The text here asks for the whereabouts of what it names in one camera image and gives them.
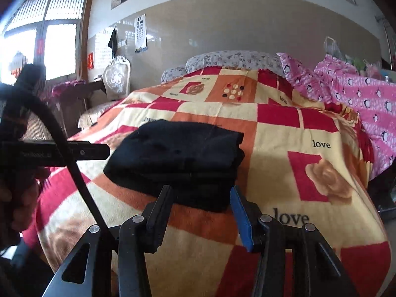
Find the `checkered blanket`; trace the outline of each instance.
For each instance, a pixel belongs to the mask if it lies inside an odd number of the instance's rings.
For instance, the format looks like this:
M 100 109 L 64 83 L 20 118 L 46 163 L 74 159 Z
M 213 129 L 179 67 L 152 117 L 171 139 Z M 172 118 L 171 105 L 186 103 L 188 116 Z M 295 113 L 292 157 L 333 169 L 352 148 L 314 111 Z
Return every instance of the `checkered blanket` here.
M 237 184 L 247 200 L 281 223 L 314 223 L 336 251 L 360 296 L 374 297 L 391 250 L 366 186 L 372 148 L 358 116 L 341 104 L 309 100 L 268 70 L 208 67 L 134 91 L 74 139 L 107 143 L 153 120 L 204 122 L 244 133 Z M 106 161 L 78 163 L 108 226 L 141 213 L 154 198 L 113 184 Z M 65 168 L 52 170 L 34 222 L 24 233 L 56 270 L 95 223 Z M 286 253 L 285 296 L 292 291 Z M 114 256 L 113 270 L 117 270 Z M 174 204 L 164 242 L 146 255 L 153 296 L 250 296 L 258 255 L 242 247 L 231 211 Z

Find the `blue gripper pad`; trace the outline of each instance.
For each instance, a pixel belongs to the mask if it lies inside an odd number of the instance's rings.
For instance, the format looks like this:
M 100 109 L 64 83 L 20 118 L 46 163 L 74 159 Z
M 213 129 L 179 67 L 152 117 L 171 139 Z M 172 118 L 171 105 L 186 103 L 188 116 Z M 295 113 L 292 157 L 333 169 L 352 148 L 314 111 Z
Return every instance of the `blue gripper pad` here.
M 248 252 L 252 252 L 254 248 L 253 229 L 249 220 L 249 205 L 245 197 L 240 193 L 237 186 L 233 186 L 230 191 L 230 205 L 236 224 L 238 226 L 239 236 L 242 244 Z

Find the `chair backrest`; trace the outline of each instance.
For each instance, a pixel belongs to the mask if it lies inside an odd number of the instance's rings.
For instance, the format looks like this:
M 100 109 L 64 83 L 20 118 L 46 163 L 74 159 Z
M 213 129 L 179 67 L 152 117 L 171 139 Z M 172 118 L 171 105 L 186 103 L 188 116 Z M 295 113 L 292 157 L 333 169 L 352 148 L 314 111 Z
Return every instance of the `chair backrest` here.
M 123 56 L 115 57 L 103 73 L 103 82 L 108 100 L 126 98 L 129 95 L 131 64 Z

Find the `ornate white chair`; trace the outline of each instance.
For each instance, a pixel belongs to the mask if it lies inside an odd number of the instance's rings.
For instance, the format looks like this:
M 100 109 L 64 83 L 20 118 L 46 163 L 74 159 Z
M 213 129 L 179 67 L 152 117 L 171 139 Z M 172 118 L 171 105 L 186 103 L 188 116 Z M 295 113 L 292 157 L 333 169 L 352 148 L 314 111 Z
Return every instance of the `ornate white chair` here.
M 104 111 L 112 107 L 118 100 L 126 98 L 129 95 L 130 77 L 131 64 L 129 60 L 123 56 L 113 58 L 102 75 L 107 99 L 110 102 L 95 106 L 83 113 L 78 120 L 78 127 L 84 129 L 96 123 Z

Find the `folded black clothing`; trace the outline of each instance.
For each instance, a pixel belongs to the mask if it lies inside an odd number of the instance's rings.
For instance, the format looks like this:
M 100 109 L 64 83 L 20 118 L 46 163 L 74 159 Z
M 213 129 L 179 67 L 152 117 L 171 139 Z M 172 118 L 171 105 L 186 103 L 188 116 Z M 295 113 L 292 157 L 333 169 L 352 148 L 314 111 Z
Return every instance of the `folded black clothing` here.
M 224 211 L 245 154 L 243 133 L 206 123 L 158 120 L 126 137 L 104 168 L 115 184 L 158 197 L 164 185 L 175 203 Z

